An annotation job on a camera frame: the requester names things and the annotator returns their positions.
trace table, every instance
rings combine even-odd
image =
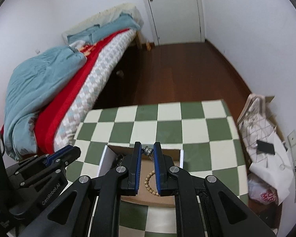
[[[248,203],[245,160],[236,125],[223,100],[161,103],[92,110],[74,138],[81,156],[67,167],[69,185],[80,175],[96,176],[106,144],[184,150],[183,168],[192,175],[217,176]],[[121,202],[120,236],[176,236],[175,208]]]

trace red blanket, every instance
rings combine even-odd
[[[37,118],[34,133],[37,145],[43,153],[54,153],[54,136],[59,124],[78,95],[103,47],[105,47],[117,34],[127,30],[128,29],[117,31],[99,41],[95,46],[86,46],[84,50],[81,51],[89,51],[86,54],[87,62]]]

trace patterned mattress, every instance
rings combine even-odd
[[[136,31],[133,29],[118,34],[99,53],[91,73],[58,127],[54,137],[54,151],[71,144],[79,123],[84,120],[87,113],[94,106],[111,72],[135,38],[135,35]]]

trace white door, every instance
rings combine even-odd
[[[197,0],[149,0],[159,45],[200,42]]]

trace open box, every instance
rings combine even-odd
[[[97,172],[98,176],[105,175],[111,168],[113,161],[117,158],[117,155],[119,154],[132,154],[133,153],[132,147],[121,147],[121,146],[112,146],[112,145],[106,145],[104,147],[102,157],[100,160],[99,169]],[[176,166],[183,168],[183,150],[167,150],[162,149],[162,153],[164,155],[171,156],[173,159],[173,162]],[[159,206],[159,207],[172,207],[174,208],[174,196],[169,197],[160,197],[151,194],[148,192],[145,188],[145,178],[151,172],[155,169],[153,161],[151,161],[147,156],[142,155],[141,157],[141,177],[140,177],[140,183],[139,183],[139,191],[138,195],[136,196],[122,196],[123,201],[133,202],[137,204],[142,205],[148,205],[148,206]],[[149,180],[149,186],[156,190],[155,185],[155,176],[152,176]]]

